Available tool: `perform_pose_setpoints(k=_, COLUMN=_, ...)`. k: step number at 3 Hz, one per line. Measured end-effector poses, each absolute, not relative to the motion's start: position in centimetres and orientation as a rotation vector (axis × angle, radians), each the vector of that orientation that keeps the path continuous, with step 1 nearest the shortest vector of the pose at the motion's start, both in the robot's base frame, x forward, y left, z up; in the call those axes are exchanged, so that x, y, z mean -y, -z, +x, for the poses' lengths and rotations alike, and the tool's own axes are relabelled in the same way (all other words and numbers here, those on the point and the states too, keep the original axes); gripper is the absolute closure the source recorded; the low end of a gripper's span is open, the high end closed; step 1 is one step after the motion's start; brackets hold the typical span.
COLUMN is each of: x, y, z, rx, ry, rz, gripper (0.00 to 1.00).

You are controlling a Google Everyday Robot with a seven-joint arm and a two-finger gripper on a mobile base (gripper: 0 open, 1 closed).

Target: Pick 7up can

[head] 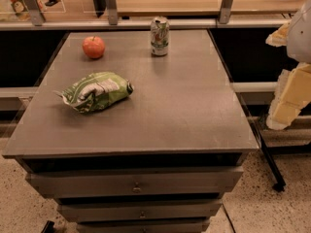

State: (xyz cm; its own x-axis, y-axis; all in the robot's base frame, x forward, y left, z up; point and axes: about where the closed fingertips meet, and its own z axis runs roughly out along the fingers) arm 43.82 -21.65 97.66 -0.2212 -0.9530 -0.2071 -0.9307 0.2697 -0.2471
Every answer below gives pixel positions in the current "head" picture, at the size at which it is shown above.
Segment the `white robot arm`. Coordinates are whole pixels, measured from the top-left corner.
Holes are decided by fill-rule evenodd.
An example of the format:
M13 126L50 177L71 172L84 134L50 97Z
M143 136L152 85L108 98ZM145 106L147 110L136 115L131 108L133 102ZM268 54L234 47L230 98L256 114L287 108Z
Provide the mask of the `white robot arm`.
M298 62L291 71L282 70L265 122L270 129L283 130L311 103L311 2L306 2L265 42L273 47L285 46L287 56Z

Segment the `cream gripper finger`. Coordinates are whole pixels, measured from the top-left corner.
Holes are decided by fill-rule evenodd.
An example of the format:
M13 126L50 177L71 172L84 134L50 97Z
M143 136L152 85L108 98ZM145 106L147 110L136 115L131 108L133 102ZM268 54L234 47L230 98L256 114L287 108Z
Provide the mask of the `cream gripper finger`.
M291 71L283 70L278 78L266 125L273 130L290 126L301 110L311 102L311 65L299 63Z
M283 47L287 44L287 36L290 24L287 22L276 31L269 34L265 42L272 47Z

